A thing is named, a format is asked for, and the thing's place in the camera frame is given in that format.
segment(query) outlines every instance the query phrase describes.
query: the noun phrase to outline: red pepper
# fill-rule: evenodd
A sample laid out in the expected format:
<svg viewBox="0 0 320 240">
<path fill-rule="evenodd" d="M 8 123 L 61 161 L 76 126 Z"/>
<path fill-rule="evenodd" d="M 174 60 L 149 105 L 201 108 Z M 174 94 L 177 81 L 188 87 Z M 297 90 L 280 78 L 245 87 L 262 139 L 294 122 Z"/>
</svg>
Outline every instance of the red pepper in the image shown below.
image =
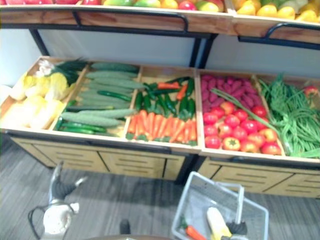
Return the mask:
<svg viewBox="0 0 320 240">
<path fill-rule="evenodd" d="M 167 83 L 167 82 L 158 82 L 158 89 L 179 89 L 179 83 Z"/>
<path fill-rule="evenodd" d="M 304 88 L 304 94 L 307 98 L 312 97 L 313 95 L 317 95 L 318 93 L 319 90 L 315 86 L 306 86 Z"/>
</svg>

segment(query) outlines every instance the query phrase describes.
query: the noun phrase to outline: wooden crate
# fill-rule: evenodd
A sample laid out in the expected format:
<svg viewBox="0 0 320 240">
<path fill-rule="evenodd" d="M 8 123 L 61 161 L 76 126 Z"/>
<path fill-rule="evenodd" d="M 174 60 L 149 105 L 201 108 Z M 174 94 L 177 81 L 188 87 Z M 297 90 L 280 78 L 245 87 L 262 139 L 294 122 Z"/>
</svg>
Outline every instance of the wooden crate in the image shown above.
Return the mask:
<svg viewBox="0 0 320 240">
<path fill-rule="evenodd" d="M 106 6 L 106 5 L 40 5 L 39 10 L 29 6 L 2 5 L 1 22 L 3 24 L 59 24 L 76 25 L 73 12 L 78 14 L 83 26 L 103 26 L 166 31 L 183 31 L 185 24 L 180 17 L 161 16 L 165 12 L 183 16 L 188 21 L 189 32 L 226 34 L 231 26 L 232 15 L 225 12 L 188 11 L 179 9 Z M 145 14 L 130 14 L 139 11 Z M 159 15 L 150 15 L 150 11 Z"/>
<path fill-rule="evenodd" d="M 231 24 L 232 27 L 230 27 L 228 32 L 230 35 L 262 38 L 266 35 L 270 28 L 280 23 L 293 23 L 300 24 L 301 26 L 320 27 L 320 23 L 297 21 L 277 17 L 237 14 L 232 0 L 227 1 L 229 2 L 228 13 L 233 15 Z M 320 44 L 320 31 L 283 26 L 275 30 L 270 38 Z"/>
</svg>

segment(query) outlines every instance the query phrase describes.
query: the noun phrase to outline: red apple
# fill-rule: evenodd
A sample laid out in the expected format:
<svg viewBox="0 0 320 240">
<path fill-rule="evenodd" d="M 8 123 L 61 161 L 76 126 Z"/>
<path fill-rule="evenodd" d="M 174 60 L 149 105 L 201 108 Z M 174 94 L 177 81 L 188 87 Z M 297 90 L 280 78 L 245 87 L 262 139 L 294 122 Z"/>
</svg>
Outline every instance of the red apple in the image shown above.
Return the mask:
<svg viewBox="0 0 320 240">
<path fill-rule="evenodd" d="M 222 0 L 206 0 L 209 3 L 213 3 L 215 5 L 217 5 L 218 9 L 219 9 L 219 13 L 223 13 L 224 11 L 224 2 Z"/>
<path fill-rule="evenodd" d="M 192 10 L 192 11 L 196 11 L 197 10 L 196 6 L 190 1 L 182 1 L 179 4 L 178 9 L 181 9 L 181 10 Z"/>
</svg>

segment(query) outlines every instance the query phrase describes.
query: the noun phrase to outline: produce display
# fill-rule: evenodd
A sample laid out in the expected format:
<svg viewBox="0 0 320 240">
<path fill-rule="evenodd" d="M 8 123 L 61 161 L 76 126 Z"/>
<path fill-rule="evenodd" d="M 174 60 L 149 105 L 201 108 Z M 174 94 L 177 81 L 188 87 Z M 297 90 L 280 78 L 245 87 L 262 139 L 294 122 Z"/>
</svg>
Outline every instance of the produce display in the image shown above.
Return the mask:
<svg viewBox="0 0 320 240">
<path fill-rule="evenodd" d="M 134 89 L 144 89 L 136 82 L 139 68 L 115 62 L 96 62 L 85 75 L 85 82 L 75 100 L 68 103 L 55 130 L 121 137 Z"/>
<path fill-rule="evenodd" d="M 105 5 L 121 7 L 180 9 L 222 13 L 223 0 L 1 0 L 0 5 Z"/>
<path fill-rule="evenodd" d="M 197 145 L 194 79 L 184 76 L 144 86 L 136 95 L 138 114 L 131 118 L 126 138 Z"/>
<path fill-rule="evenodd" d="M 206 148 L 281 155 L 278 133 L 249 78 L 201 76 Z"/>
<path fill-rule="evenodd" d="M 33 75 L 25 73 L 12 88 L 10 97 L 16 102 L 1 118 L 1 125 L 47 129 L 62 112 L 62 102 L 75 88 L 78 72 L 87 62 L 82 60 L 52 64 L 41 60 Z"/>
<path fill-rule="evenodd" d="M 232 0 L 237 14 L 320 23 L 320 0 Z"/>
</svg>

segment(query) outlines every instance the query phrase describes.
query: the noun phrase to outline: mango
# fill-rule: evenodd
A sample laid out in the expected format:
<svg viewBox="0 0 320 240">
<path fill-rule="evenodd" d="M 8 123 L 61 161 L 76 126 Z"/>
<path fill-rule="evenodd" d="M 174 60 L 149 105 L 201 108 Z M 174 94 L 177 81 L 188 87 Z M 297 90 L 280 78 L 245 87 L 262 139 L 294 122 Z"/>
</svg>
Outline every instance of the mango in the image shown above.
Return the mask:
<svg viewBox="0 0 320 240">
<path fill-rule="evenodd" d="M 130 7 L 134 5 L 133 0 L 105 0 L 103 5 Z"/>
<path fill-rule="evenodd" d="M 161 8 L 161 3 L 159 0 L 139 0 L 133 6 L 141 8 Z"/>
</svg>

